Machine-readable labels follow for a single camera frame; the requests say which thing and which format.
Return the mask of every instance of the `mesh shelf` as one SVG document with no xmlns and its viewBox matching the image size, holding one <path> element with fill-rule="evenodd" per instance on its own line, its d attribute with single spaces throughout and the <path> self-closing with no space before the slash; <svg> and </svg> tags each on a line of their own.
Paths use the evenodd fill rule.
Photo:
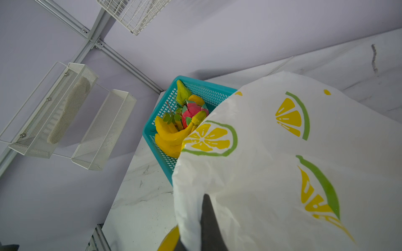
<svg viewBox="0 0 402 251">
<path fill-rule="evenodd" d="M 170 0 L 96 0 L 112 17 L 138 35 Z"/>
<path fill-rule="evenodd" d="M 86 65 L 69 63 L 8 147 L 50 158 L 97 79 Z"/>
<path fill-rule="evenodd" d="M 135 102 L 130 93 L 111 90 L 71 160 L 86 169 L 102 170 Z"/>
</svg>

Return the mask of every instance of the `metal frame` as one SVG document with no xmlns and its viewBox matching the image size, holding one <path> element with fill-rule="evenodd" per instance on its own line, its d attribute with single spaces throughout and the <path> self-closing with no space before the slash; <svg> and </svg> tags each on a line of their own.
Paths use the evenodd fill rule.
<svg viewBox="0 0 402 251">
<path fill-rule="evenodd" d="M 94 47 L 101 50 L 103 53 L 108 55 L 115 62 L 120 64 L 123 68 L 128 70 L 131 74 L 133 74 L 136 78 L 138 78 L 141 82 L 143 82 L 146 86 L 150 87 L 153 91 L 160 94 L 163 89 L 156 85 L 151 79 L 149 79 L 145 74 L 135 68 L 129 61 L 127 61 L 124 57 L 118 54 L 115 50 L 113 50 L 110 46 L 108 46 L 104 41 L 100 39 L 100 35 L 105 28 L 107 22 L 110 19 L 110 14 L 107 13 L 103 8 L 100 10 L 95 23 L 91 30 L 86 28 L 83 24 L 81 24 L 78 20 L 76 20 L 73 16 L 71 16 L 68 12 L 66 12 L 62 7 L 56 4 L 52 0 L 35 0 L 38 4 L 44 7 L 46 10 L 51 12 L 57 18 L 59 18 L 62 22 L 68 25 L 71 29 L 80 34 L 83 38 L 86 39 L 86 42 L 81 46 L 79 51 L 72 58 L 73 63 L 81 63 L 88 52 Z M 0 156 L 0 178 L 3 175 L 4 171 L 10 165 L 11 161 L 16 156 L 16 151 L 7 148 Z"/>
</svg>

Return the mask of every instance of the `wire basket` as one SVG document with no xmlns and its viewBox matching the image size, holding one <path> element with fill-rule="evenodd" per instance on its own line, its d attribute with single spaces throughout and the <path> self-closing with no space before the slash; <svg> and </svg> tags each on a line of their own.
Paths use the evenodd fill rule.
<svg viewBox="0 0 402 251">
<path fill-rule="evenodd" d="M 138 35 L 170 0 L 96 0 L 112 17 Z"/>
<path fill-rule="evenodd" d="M 8 147 L 50 158 L 97 79 L 86 65 L 69 63 Z"/>
<path fill-rule="evenodd" d="M 111 90 L 71 160 L 89 170 L 102 170 L 135 102 L 136 99 L 130 93 Z"/>
<path fill-rule="evenodd" d="M 174 111 L 177 109 L 176 105 L 176 96 L 177 96 L 177 80 L 181 80 L 183 84 L 190 89 L 190 91 L 199 97 L 201 97 L 209 112 L 212 112 L 215 107 L 217 107 L 220 103 L 222 103 L 225 99 L 227 99 L 230 95 L 232 95 L 236 89 L 220 86 L 217 84 L 196 80 L 193 78 L 188 78 L 184 76 L 176 77 L 170 87 L 166 90 L 166 93 L 163 95 L 159 104 L 154 109 L 151 117 L 146 123 L 142 135 L 145 138 L 145 141 L 151 148 L 155 158 L 157 159 L 159 165 L 161 166 L 163 172 L 168 178 L 170 184 L 172 184 L 172 174 L 174 167 L 176 165 L 177 159 L 167 156 L 155 143 L 155 118 L 156 116 L 162 117 L 165 112 L 170 112 L 168 105 Z"/>
</svg>

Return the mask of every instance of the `teal plastic basket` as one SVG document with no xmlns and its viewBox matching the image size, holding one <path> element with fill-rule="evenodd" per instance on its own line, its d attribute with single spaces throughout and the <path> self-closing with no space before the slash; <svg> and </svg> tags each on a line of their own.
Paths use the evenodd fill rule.
<svg viewBox="0 0 402 251">
<path fill-rule="evenodd" d="M 170 108 L 175 111 L 177 109 L 176 105 L 176 95 L 177 95 L 177 84 L 176 81 L 181 80 L 183 84 L 190 89 L 190 91 L 199 97 L 201 97 L 209 112 L 212 112 L 215 107 L 217 107 L 222 101 L 227 99 L 230 95 L 232 95 L 236 89 L 220 86 L 217 84 L 188 78 L 184 76 L 176 77 L 170 87 L 166 90 L 166 93 L 163 95 L 162 99 L 156 106 L 154 112 L 150 116 L 148 122 L 146 123 L 142 135 L 144 136 L 145 140 L 147 141 L 149 147 L 151 148 L 152 152 L 154 153 L 159 165 L 162 167 L 163 172 L 165 173 L 166 177 L 168 178 L 170 184 L 172 184 L 172 174 L 174 167 L 176 165 L 177 159 L 172 158 L 164 154 L 159 147 L 155 143 L 155 134 L 156 127 L 155 127 L 155 118 L 156 116 L 163 117 L 165 112 L 170 112 L 166 101 L 169 103 Z"/>
</svg>

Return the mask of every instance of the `table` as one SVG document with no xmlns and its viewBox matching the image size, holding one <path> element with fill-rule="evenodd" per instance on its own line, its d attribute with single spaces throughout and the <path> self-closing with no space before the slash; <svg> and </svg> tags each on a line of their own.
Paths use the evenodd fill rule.
<svg viewBox="0 0 402 251">
<path fill-rule="evenodd" d="M 238 89 L 279 71 L 314 78 L 402 123 L 402 29 L 207 81 Z M 142 138 L 103 232 L 112 251 L 150 251 L 176 224 L 172 186 Z"/>
</svg>

